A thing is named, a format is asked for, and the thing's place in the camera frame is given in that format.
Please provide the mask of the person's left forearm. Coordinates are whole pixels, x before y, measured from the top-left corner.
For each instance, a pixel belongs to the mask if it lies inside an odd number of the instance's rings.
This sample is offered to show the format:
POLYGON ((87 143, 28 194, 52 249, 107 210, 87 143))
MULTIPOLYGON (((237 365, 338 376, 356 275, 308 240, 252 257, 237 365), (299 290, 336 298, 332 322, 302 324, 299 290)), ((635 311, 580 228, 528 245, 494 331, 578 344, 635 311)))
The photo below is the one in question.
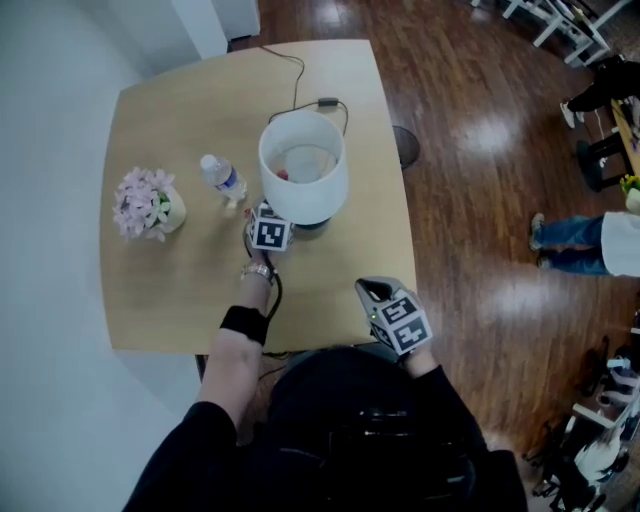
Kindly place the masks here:
MULTIPOLYGON (((271 290, 266 277, 249 272, 240 282, 235 304, 267 316, 271 290)), ((219 329, 211 343, 197 401, 218 405, 238 427, 255 395, 261 359, 259 343, 242 333, 219 329)))

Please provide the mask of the person's black-clothed torso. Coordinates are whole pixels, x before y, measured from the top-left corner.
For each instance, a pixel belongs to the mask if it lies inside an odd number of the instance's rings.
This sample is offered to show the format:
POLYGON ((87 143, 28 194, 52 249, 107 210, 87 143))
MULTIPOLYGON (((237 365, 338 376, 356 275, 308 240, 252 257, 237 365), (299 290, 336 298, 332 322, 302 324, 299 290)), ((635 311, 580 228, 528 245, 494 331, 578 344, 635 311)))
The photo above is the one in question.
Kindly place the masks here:
POLYGON ((199 402, 123 512, 528 512, 514 455, 490 450, 441 368, 411 377, 338 348, 289 369, 246 446, 199 402))

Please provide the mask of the white low table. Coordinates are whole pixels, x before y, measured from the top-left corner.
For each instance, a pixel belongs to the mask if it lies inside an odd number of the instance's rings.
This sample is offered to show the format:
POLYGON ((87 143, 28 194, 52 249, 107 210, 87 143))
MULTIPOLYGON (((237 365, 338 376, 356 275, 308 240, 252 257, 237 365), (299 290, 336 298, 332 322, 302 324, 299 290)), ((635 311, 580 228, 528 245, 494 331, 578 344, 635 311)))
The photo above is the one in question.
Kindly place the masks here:
POLYGON ((595 25, 569 0, 532 0, 530 12, 546 24, 533 46, 539 48, 559 32, 573 44, 573 50, 564 58, 571 67, 590 66, 611 50, 595 25))
MULTIPOLYGON (((474 8, 478 7, 480 3, 481 3, 481 0, 470 0, 470 5, 474 8)), ((506 8, 506 10, 503 12, 502 17, 504 19, 509 19, 517 9, 524 9, 526 11, 530 11, 532 7, 533 7, 533 4, 531 0, 509 0, 509 5, 506 8)))

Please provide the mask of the metal wrist watch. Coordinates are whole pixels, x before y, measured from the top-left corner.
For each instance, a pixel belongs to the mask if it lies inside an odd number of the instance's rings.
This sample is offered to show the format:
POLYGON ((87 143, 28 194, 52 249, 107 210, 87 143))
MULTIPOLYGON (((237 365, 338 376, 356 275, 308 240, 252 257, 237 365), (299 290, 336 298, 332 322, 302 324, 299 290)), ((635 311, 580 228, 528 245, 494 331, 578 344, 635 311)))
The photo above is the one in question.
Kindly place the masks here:
POLYGON ((241 279, 244 280, 249 275, 257 275, 265 279, 270 285, 275 282, 275 270, 266 263, 249 262, 241 272, 241 279))

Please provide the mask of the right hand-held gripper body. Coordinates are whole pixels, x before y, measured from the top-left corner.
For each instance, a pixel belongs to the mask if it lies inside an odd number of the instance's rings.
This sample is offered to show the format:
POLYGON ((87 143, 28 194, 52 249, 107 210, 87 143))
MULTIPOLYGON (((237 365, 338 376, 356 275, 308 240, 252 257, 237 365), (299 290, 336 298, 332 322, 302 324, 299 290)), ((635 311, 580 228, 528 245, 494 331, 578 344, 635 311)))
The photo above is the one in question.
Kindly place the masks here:
POLYGON ((369 325, 377 341, 398 356, 406 355, 433 337, 426 313, 408 292, 397 292, 389 301, 376 306, 369 325))

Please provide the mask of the black-legged wooden table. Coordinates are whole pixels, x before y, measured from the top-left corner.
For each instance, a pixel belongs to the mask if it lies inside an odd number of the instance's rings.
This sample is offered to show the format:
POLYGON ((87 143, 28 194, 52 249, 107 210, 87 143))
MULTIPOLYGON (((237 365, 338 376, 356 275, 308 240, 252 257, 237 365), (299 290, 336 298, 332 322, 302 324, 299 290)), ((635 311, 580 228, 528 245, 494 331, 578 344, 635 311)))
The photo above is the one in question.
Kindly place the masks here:
POLYGON ((616 123, 616 131, 593 144, 580 140, 576 145, 576 156, 587 186, 594 192, 619 185, 626 175, 640 177, 640 116, 635 121, 634 108, 639 106, 636 99, 613 100, 611 108, 616 123), (626 171, 622 174, 603 177, 602 159, 621 154, 626 171))

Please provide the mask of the pink potted flowers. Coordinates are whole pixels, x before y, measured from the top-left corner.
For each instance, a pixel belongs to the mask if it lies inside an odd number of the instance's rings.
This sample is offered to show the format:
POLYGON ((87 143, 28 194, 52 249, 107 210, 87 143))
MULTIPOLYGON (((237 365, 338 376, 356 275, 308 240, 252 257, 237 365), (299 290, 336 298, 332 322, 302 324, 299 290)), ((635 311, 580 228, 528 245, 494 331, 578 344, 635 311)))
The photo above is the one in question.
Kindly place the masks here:
POLYGON ((162 169, 134 167, 115 191, 113 220, 127 239, 146 237, 165 241, 187 216, 185 203, 174 187, 175 176, 162 169))

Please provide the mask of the white table lamp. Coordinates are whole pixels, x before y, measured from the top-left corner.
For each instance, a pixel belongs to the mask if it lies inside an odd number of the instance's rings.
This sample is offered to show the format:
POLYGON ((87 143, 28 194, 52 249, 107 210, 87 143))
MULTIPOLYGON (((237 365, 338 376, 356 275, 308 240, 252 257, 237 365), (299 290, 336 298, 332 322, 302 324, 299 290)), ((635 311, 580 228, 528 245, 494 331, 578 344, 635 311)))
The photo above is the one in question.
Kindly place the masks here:
POLYGON ((281 218, 299 226, 321 224, 346 202, 344 137, 324 115, 299 110, 276 117, 261 135, 258 157, 264 196, 281 218), (281 169, 288 181, 276 175, 281 169))

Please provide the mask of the yellow potted flowers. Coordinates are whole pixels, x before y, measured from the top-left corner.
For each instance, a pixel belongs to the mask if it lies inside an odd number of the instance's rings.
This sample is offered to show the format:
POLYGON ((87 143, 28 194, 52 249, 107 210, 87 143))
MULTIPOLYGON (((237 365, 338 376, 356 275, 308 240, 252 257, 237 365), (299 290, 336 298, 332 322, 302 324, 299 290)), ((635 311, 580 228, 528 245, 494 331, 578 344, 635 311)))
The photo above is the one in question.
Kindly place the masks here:
POLYGON ((626 174, 620 179, 625 205, 630 212, 640 215, 640 177, 626 174))

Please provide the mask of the person's right forearm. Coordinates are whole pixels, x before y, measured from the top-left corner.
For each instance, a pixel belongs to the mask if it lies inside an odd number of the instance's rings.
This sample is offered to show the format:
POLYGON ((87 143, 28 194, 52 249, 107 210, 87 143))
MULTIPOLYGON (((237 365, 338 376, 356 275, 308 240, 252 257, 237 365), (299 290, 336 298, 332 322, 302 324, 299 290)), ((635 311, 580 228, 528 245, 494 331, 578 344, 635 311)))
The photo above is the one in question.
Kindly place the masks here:
POLYGON ((424 417, 461 441, 469 453, 486 452, 487 444, 475 417, 435 360, 430 346, 424 344, 411 352, 404 368, 414 380, 424 417))

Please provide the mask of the white water dispenser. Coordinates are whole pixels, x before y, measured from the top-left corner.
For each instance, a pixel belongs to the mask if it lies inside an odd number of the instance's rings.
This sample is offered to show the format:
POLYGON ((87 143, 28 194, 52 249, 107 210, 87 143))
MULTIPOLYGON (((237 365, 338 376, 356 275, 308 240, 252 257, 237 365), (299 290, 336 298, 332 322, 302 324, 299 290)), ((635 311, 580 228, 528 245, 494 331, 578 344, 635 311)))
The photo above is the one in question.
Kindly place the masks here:
POLYGON ((258 0, 212 0, 228 41, 260 34, 258 0))

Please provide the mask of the clear plastic water bottle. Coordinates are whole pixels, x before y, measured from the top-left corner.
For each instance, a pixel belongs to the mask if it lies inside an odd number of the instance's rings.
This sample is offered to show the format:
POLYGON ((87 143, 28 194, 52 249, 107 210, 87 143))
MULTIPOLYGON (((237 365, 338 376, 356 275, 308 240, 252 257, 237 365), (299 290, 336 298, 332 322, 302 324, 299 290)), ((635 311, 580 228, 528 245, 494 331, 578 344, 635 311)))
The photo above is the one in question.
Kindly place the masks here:
POLYGON ((225 158, 206 154, 200 159, 200 169, 203 181, 225 197, 229 209, 237 208, 246 199, 246 180, 225 158))

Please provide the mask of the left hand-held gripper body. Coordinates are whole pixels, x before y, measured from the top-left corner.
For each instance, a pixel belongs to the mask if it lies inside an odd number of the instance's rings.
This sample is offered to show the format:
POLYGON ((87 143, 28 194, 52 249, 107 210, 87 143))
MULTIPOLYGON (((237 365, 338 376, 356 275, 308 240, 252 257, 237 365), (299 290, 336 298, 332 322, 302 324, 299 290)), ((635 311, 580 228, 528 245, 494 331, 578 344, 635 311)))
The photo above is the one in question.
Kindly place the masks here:
POLYGON ((250 211, 248 239, 262 251, 284 252, 293 239, 293 224, 279 217, 268 202, 259 202, 250 211))

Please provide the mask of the black mesh waste bin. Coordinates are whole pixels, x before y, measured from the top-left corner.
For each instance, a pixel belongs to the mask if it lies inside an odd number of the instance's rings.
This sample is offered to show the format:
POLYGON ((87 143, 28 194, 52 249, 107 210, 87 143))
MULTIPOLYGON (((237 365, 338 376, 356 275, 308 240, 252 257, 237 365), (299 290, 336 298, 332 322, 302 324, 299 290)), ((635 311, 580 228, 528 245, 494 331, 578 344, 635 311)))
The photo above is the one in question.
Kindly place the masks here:
POLYGON ((398 125, 393 125, 392 129, 400 167, 402 171, 406 171, 419 159, 421 146, 416 135, 409 129, 398 125))

